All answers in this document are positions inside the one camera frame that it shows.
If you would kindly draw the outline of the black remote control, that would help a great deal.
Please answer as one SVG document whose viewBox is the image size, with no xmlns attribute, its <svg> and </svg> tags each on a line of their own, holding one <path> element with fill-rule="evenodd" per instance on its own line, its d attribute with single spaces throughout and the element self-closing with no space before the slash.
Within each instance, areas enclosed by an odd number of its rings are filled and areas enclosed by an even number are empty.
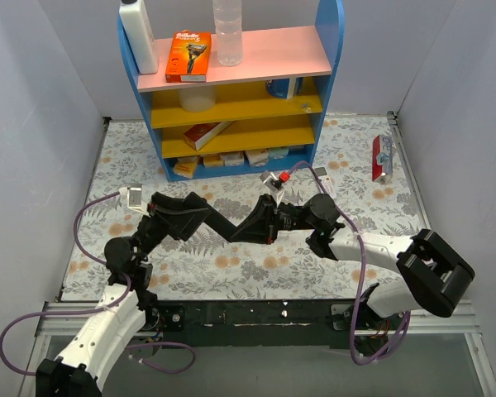
<svg viewBox="0 0 496 397">
<path fill-rule="evenodd" d="M 237 227 L 214 208 L 208 209 L 209 214 L 204 223 L 227 242 L 238 242 Z"/>
</svg>

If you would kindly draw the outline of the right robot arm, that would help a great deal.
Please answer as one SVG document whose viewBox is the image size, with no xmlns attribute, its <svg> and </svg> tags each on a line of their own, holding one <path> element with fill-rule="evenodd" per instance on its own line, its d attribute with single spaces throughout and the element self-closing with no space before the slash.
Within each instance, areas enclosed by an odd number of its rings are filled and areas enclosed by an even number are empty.
<svg viewBox="0 0 496 397">
<path fill-rule="evenodd" d="M 273 243 L 280 231 L 309 230 L 306 243 L 321 258 L 366 261 L 391 270 L 400 280 L 373 284 L 360 294 L 358 309 L 349 309 L 360 326 L 376 328 L 395 314 L 424 309 L 449 318 L 475 278 L 473 268 L 436 232 L 415 236 L 359 234 L 339 222 L 341 213 L 327 194 L 316 194 L 302 206 L 276 203 L 260 196 L 238 226 L 232 242 Z"/>
</svg>

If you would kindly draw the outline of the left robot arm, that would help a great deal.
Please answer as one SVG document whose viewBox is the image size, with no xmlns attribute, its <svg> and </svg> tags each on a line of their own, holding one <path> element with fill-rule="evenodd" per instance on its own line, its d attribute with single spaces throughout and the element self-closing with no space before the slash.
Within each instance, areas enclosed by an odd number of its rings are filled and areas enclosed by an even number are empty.
<svg viewBox="0 0 496 397">
<path fill-rule="evenodd" d="M 207 202 L 195 193 L 170 198 L 155 193 L 141 205 L 143 216 L 129 237 L 114 237 L 104 248 L 110 272 L 95 309 L 74 340 L 36 370 L 38 396 L 99 396 L 107 377 L 139 330 L 153 329 L 160 319 L 148 290 L 152 266 L 148 255 L 166 238 L 188 240 L 209 215 Z"/>
</svg>

